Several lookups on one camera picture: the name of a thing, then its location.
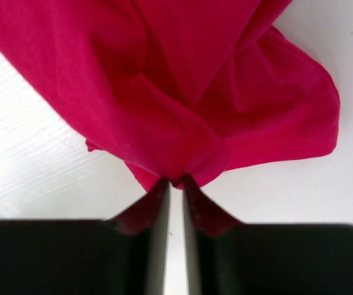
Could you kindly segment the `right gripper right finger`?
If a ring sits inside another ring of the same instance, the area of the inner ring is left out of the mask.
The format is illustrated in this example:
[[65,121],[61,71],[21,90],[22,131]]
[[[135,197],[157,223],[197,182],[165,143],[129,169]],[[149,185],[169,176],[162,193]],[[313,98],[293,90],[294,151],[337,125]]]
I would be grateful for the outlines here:
[[247,224],[182,183],[190,294],[353,294],[353,224]]

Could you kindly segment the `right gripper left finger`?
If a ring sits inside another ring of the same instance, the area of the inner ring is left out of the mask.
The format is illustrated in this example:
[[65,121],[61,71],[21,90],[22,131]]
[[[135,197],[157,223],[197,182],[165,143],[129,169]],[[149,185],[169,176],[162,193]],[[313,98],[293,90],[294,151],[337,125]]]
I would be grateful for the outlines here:
[[0,219],[0,294],[162,294],[170,184],[111,219]]

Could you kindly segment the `red t shirt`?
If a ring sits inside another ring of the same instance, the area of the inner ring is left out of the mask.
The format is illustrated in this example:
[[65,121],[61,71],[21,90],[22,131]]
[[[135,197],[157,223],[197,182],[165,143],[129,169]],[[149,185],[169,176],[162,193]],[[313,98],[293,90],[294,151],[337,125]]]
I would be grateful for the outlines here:
[[288,1],[0,1],[0,51],[90,151],[149,189],[336,147],[329,73],[274,27]]

